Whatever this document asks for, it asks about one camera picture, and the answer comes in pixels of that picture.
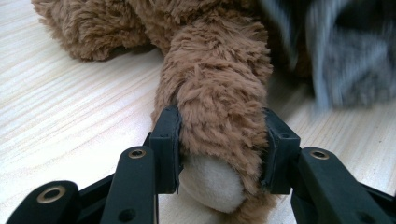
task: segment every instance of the metal screw hole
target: metal screw hole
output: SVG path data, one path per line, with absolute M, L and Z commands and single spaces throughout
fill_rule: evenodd
M 128 155 L 131 159 L 139 159 L 146 155 L 146 151 L 142 149 L 135 149 L 131 151 Z
M 54 186 L 45 189 L 37 196 L 38 203 L 53 203 L 58 201 L 64 194 L 66 193 L 66 189 L 64 186 Z
M 312 157 L 318 159 L 318 160 L 328 160 L 330 157 L 327 153 L 318 151 L 318 150 L 312 150 L 309 154 L 311 154 Z

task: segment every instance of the gray fabric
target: gray fabric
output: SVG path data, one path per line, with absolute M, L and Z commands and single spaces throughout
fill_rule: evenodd
M 277 1 L 264 2 L 266 7 L 271 5 L 268 2 Z M 372 105 L 396 96 L 395 26 L 392 21 L 383 21 L 382 29 L 370 32 L 338 27 L 337 17 L 351 2 L 314 0 L 305 15 L 305 41 L 317 105 L 322 109 Z
M 291 8 L 285 1 L 262 1 L 262 7 L 266 14 L 274 19 L 277 27 L 282 33 L 282 43 L 289 57 L 289 67 L 293 69 L 297 64 L 298 53 L 296 49 L 297 31 L 291 22 Z

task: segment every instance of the wooden table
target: wooden table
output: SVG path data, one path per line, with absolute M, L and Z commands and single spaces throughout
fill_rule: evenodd
M 163 56 L 135 49 L 107 62 L 69 58 L 27 0 L 0 3 L 0 223 L 52 180 L 82 189 L 115 171 L 121 152 L 143 143 Z M 357 179 L 396 190 L 396 102 L 318 114 L 308 86 L 276 77 L 269 107 L 302 137 L 302 147 L 335 153 Z M 221 223 L 190 198 L 160 196 L 162 223 Z M 293 223 L 290 198 L 270 223 Z

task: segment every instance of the teddy bear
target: teddy bear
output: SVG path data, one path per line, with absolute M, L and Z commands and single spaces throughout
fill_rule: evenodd
M 276 196 L 259 184 L 267 147 L 262 109 L 273 66 L 249 0 L 32 0 L 72 58 L 105 61 L 148 43 L 164 55 L 152 121 L 176 105 L 181 186 L 228 223 L 263 223 Z

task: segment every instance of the plush paw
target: plush paw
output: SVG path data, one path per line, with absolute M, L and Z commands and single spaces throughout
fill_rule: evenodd
M 181 187 L 198 202 L 231 213 L 245 200 L 239 174 L 225 161 L 206 156 L 186 156 Z

